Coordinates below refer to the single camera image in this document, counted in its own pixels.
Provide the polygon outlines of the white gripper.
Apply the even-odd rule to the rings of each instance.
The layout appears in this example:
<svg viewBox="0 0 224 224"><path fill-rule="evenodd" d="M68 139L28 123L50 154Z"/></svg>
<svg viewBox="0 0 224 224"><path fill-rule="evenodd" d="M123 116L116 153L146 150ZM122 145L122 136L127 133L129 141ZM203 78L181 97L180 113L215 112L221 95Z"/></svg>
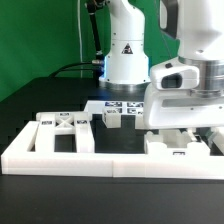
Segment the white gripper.
<svg viewBox="0 0 224 224"><path fill-rule="evenodd" d="M200 98L199 69L180 62L165 62L150 70L151 83L144 96L147 129L224 126L224 96Z"/></svg>

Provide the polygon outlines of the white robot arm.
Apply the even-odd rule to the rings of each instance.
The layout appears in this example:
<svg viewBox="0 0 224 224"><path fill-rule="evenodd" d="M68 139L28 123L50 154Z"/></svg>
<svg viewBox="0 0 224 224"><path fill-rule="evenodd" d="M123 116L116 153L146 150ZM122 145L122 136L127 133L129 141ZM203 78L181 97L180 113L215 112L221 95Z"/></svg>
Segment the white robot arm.
<svg viewBox="0 0 224 224"><path fill-rule="evenodd" d="M145 87L142 129L224 126L224 0L160 0L159 27L180 41L175 58L151 67L144 53L145 17L128 0L90 0L91 18L109 8L111 47L96 52L99 84L117 90Z"/></svg>

